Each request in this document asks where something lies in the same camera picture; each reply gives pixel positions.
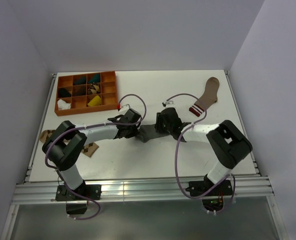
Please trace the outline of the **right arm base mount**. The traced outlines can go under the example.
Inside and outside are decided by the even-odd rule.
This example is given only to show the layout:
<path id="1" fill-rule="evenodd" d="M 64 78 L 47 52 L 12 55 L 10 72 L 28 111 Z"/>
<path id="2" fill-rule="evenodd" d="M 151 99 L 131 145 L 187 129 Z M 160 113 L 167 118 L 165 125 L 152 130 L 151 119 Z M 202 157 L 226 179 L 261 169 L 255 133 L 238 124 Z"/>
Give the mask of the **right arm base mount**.
<path id="1" fill-rule="evenodd" d="M 185 189 L 191 197 L 198 197 L 203 195 L 205 192 L 206 197 L 225 197 L 233 194 L 233 187 L 230 180 L 224 180 L 219 185 L 215 186 L 210 180 L 196 180 L 189 181 L 188 187 Z"/>

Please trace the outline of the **black sock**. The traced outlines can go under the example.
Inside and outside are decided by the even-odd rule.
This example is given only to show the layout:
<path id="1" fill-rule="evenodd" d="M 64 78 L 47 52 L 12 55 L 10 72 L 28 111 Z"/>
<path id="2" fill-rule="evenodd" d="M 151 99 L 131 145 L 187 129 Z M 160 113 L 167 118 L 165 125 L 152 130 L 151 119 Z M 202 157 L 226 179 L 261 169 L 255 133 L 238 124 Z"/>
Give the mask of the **black sock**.
<path id="1" fill-rule="evenodd" d="M 58 90 L 58 98 L 70 98 L 72 94 L 66 88 L 60 88 Z"/>

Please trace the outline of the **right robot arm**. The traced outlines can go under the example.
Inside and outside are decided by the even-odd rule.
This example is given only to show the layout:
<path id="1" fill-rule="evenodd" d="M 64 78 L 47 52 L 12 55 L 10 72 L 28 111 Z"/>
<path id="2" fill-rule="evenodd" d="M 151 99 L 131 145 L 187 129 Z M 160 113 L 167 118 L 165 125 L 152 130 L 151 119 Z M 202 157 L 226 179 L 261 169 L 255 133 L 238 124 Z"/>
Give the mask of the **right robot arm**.
<path id="1" fill-rule="evenodd" d="M 205 176 L 204 189 L 210 195 L 221 190 L 221 180 L 252 152 L 252 144 L 230 120 L 217 124 L 196 124 L 182 122 L 173 107 L 157 113 L 157 133 L 169 134 L 177 143 L 209 143 L 217 162 Z"/>

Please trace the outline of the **white sock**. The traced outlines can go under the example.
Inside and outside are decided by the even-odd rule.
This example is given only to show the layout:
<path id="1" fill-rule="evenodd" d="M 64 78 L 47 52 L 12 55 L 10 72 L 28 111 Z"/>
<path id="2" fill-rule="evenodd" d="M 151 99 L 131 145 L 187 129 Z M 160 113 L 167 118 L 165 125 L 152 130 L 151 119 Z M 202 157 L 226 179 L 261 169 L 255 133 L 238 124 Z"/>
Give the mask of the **white sock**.
<path id="1" fill-rule="evenodd" d="M 71 103 L 64 101 L 63 99 L 59 99 L 57 101 L 58 110 L 69 110 L 71 108 Z"/>

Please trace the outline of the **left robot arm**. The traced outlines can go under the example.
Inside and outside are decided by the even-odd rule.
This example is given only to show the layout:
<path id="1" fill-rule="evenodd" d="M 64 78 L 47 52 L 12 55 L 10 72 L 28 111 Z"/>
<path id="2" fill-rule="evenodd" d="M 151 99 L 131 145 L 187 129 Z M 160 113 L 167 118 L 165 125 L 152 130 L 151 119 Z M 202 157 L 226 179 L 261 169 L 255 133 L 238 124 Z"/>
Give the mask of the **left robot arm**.
<path id="1" fill-rule="evenodd" d="M 81 177 L 76 161 L 85 145 L 102 140 L 132 138 L 138 132 L 141 115 L 130 108 L 125 113 L 107 119 L 105 123 L 80 126 L 70 121 L 62 122 L 44 143 L 46 160 L 54 164 L 59 178 L 67 186 L 67 194 L 79 200 L 87 194 L 86 183 Z"/>

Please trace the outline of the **grey sock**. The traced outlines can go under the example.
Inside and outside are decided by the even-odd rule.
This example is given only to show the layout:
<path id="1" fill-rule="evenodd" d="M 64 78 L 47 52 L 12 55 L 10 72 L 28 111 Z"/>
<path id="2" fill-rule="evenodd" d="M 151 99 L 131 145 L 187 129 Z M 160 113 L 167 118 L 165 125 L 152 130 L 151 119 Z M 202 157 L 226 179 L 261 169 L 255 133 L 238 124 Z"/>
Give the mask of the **grey sock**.
<path id="1" fill-rule="evenodd" d="M 142 143 L 147 143 L 150 140 L 166 137 L 169 135 L 170 133 L 167 132 L 163 127 L 157 126 L 155 124 L 149 124 L 141 125 L 135 138 Z"/>

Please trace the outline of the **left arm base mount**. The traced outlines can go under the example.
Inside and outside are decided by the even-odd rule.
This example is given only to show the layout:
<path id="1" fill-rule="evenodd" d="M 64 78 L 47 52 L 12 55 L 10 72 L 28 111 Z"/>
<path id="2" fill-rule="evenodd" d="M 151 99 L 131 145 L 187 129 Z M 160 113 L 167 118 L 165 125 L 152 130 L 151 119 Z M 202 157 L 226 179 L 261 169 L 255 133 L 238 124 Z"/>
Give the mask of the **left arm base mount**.
<path id="1" fill-rule="evenodd" d="M 88 210 L 90 203 L 96 204 L 98 207 L 94 216 L 98 215 L 101 210 L 100 204 L 97 202 L 101 198 L 100 184 L 84 185 L 76 190 L 70 190 L 65 185 L 59 185 L 55 196 L 56 202 L 66 202 L 66 213 L 70 217 L 83 215 Z"/>

